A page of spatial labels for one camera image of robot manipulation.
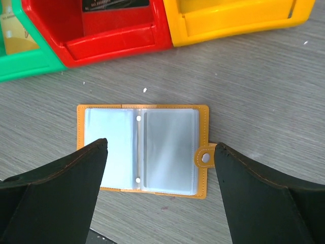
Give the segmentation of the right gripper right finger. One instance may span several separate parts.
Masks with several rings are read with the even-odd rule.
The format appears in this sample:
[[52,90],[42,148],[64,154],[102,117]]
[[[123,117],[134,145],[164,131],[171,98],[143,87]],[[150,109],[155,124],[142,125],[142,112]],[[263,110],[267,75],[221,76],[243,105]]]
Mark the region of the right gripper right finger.
[[221,142],[214,163],[233,243],[324,243],[324,185]]

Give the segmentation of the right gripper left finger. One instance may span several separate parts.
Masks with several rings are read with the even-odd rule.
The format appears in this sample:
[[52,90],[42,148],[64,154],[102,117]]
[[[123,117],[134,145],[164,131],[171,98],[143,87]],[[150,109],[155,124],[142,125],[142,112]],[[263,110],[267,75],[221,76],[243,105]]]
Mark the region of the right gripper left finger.
[[85,243],[107,161],[105,138],[1,181],[1,243]]

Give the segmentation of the yellow leather card holder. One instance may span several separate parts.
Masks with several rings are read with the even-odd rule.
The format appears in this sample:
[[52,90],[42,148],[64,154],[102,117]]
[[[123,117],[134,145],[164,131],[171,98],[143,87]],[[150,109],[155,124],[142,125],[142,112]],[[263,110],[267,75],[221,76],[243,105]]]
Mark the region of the yellow leather card holder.
[[[197,112],[196,149],[193,153],[193,193],[190,195],[155,192],[145,189],[144,122],[147,110],[193,109]],[[204,199],[208,169],[214,167],[215,144],[209,139],[207,105],[175,104],[80,104],[77,106],[77,148],[97,139],[108,142],[107,162],[101,189]]]

